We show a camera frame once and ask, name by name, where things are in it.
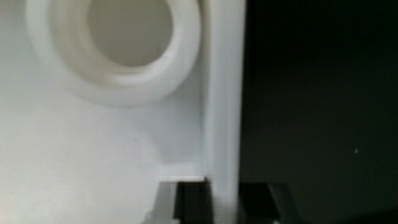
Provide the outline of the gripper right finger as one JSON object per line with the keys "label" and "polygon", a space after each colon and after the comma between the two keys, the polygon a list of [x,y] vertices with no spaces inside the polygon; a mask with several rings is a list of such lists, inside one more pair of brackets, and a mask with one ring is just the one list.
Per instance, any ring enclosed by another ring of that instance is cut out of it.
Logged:
{"label": "gripper right finger", "polygon": [[306,224],[285,183],[241,184],[241,224]]}

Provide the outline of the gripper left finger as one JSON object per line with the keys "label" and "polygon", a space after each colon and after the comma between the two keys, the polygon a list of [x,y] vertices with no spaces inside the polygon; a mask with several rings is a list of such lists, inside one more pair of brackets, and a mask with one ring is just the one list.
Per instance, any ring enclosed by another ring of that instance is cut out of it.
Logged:
{"label": "gripper left finger", "polygon": [[209,178],[189,176],[161,182],[148,224],[214,224]]}

